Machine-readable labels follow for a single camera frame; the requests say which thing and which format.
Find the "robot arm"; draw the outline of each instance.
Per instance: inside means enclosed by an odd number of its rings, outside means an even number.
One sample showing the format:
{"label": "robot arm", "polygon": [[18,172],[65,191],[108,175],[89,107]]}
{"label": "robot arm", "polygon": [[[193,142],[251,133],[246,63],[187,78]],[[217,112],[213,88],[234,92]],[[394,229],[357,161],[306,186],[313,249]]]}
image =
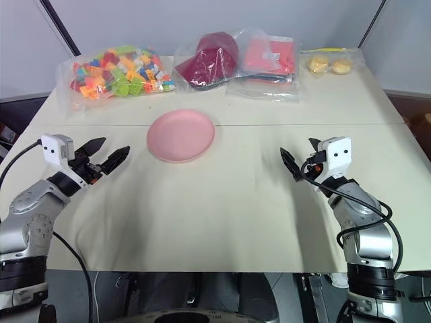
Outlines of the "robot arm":
{"label": "robot arm", "polygon": [[44,158],[58,172],[15,197],[9,216],[0,224],[0,318],[14,322],[14,313],[21,310],[18,322],[37,322],[34,315],[52,311],[42,301],[48,297],[44,274],[54,221],[73,194],[94,184],[102,173],[111,173],[130,150],[118,149],[103,164],[91,164],[89,157],[105,140],[93,139],[74,151],[69,137],[42,136]]}
{"label": "robot arm", "polygon": [[355,180],[344,177],[352,162],[351,139],[310,139],[310,142],[316,153],[301,168],[282,148],[281,157],[296,181],[307,180],[328,197],[341,233],[347,230],[342,234],[343,243],[339,242],[349,279],[347,306],[341,322],[402,323],[393,276],[392,237],[380,219],[380,202]]}

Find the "red cap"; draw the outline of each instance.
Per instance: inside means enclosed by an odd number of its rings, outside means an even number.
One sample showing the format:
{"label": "red cap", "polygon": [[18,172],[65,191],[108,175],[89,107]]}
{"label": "red cap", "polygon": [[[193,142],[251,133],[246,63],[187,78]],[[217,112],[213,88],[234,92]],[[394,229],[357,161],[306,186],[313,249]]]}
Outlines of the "red cap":
{"label": "red cap", "polygon": [[238,45],[225,32],[206,34],[196,55],[175,69],[193,87],[205,87],[233,76],[238,64]]}

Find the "white table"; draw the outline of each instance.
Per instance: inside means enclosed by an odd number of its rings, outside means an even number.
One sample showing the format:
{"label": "white table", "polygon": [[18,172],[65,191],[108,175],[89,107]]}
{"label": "white table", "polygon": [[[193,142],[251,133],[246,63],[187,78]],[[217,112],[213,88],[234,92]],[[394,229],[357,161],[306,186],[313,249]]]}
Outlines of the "white table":
{"label": "white table", "polygon": [[[123,100],[103,110],[50,119],[48,113],[57,109],[51,96],[0,170],[43,133],[68,135],[76,148],[91,138],[107,137],[93,156],[95,162],[118,147],[131,146],[127,161],[94,187],[77,193],[55,223],[55,230],[84,256],[90,269],[345,271],[335,242],[339,226],[326,199],[307,183],[293,181],[279,147],[303,160],[312,151],[309,137],[349,135],[353,164],[348,177],[393,208],[405,248],[401,270],[430,269],[423,243],[431,227],[430,162],[381,89],[360,87],[362,78],[363,84],[375,82],[368,72],[346,77],[362,95],[349,87],[345,91],[362,101],[343,109],[340,95],[332,105],[320,106],[312,92],[314,101],[300,104],[306,113],[294,104],[224,98],[217,89],[197,96]],[[305,77],[304,82],[317,91],[327,86],[323,80]],[[349,83],[344,80],[328,75],[328,82],[338,88]],[[148,124],[168,110],[190,107],[189,102],[219,125],[213,145],[185,164],[156,159],[145,146]],[[16,194],[52,173],[39,149],[17,161],[3,183],[0,215],[7,214]],[[48,267],[79,268],[56,239]]]}

